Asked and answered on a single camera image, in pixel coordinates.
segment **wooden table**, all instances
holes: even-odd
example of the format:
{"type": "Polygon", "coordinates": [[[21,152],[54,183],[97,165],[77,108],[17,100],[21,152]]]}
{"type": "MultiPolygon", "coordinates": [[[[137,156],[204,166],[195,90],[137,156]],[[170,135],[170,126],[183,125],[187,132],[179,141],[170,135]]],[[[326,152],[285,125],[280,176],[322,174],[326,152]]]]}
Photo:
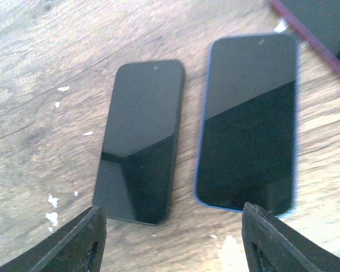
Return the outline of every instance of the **wooden table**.
{"type": "MultiPolygon", "coordinates": [[[[0,265],[50,235],[46,213],[60,227],[91,205],[116,70],[178,58],[186,83],[170,218],[107,220],[102,270],[246,271],[241,214],[193,197],[205,75],[214,40],[272,32],[277,19],[266,0],[1,0],[0,265]]],[[[298,208],[284,221],[340,256],[340,79],[307,46],[299,125],[298,208]]]]}

